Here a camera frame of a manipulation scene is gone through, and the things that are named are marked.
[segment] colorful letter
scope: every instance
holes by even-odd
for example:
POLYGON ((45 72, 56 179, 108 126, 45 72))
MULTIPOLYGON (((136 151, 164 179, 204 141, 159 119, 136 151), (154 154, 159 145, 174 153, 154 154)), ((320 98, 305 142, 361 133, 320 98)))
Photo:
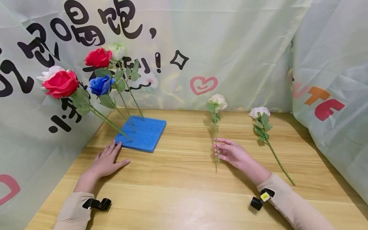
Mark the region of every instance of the colorful letter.
POLYGON ((333 114, 331 108, 334 108, 337 111, 342 110, 345 105, 335 99, 330 99, 325 102, 319 104, 316 109, 314 110, 314 114, 318 119, 321 121, 326 120, 329 116, 333 114))
POLYGON ((329 96, 331 96, 331 94, 329 92, 327 92, 324 89, 318 88, 318 87, 312 87, 309 91, 309 94, 311 94, 311 97, 308 98, 308 100, 305 101, 304 104, 306 105, 311 105, 314 102, 316 102, 319 98, 321 98, 322 100, 327 100, 327 98, 329 96))
POLYGON ((13 197, 15 197, 18 192, 20 192, 21 188, 18 184, 18 182, 11 176, 2 174, 0 175, 0 183, 4 183, 8 188, 10 189, 10 193, 3 198, 0 199, 0 206, 11 200, 13 197))
POLYGON ((308 86, 304 86, 299 92, 297 92, 297 90, 301 87, 301 83, 300 82, 296 82, 293 85, 293 97, 296 99, 299 99, 303 94, 305 94, 305 92, 307 92, 308 90, 308 86))

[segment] blue rose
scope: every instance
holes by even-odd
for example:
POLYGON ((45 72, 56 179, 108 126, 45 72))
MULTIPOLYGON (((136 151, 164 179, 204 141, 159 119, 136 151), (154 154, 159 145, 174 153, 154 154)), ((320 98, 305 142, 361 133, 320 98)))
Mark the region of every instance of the blue rose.
POLYGON ((89 81, 89 84, 91 85, 89 89, 94 95, 104 95, 109 92, 114 81, 115 80, 113 78, 110 79, 109 75, 106 75, 104 77, 97 77, 89 81))

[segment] fabric backdrop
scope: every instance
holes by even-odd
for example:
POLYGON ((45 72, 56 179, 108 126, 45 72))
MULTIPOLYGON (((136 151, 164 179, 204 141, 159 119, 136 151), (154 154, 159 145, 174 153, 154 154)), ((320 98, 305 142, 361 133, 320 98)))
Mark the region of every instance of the fabric backdrop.
POLYGON ((122 42, 125 64, 141 63, 130 85, 142 108, 201 110, 221 93, 228 110, 290 112, 290 41, 311 2, 0 0, 1 228, 24 229, 101 124, 46 96, 42 71, 56 64, 88 85, 84 57, 122 42))
POLYGON ((368 1, 315 0, 294 46, 293 113, 368 203, 368 1))

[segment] orange letter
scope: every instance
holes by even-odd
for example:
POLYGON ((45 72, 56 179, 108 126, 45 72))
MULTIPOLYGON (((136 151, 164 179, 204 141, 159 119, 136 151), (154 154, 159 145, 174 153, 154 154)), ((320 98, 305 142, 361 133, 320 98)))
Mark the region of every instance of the orange letter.
POLYGON ((308 100, 306 100, 304 102, 304 104, 306 105, 311 105, 313 103, 316 102, 316 100, 318 100, 319 98, 321 98, 322 100, 327 100, 327 98, 329 96, 331 96, 331 94, 329 92, 327 92, 324 89, 318 88, 318 87, 312 87, 309 91, 309 94, 311 94, 311 97, 308 98, 308 100))
POLYGON ((316 107, 314 115, 316 115, 316 117, 321 121, 324 121, 333 114, 331 108, 340 111, 343 107, 345 107, 345 105, 335 99, 327 100, 316 107))

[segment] left hand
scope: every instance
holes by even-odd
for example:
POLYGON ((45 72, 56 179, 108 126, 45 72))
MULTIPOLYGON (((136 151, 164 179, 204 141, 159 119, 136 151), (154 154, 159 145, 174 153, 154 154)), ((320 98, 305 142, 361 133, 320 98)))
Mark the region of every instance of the left hand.
POLYGON ((93 175, 97 179, 108 176, 116 170, 126 166, 130 163, 129 159, 116 162, 115 158, 121 148, 121 142, 115 146, 115 140, 104 149, 102 153, 98 153, 91 167, 86 171, 86 174, 93 175))

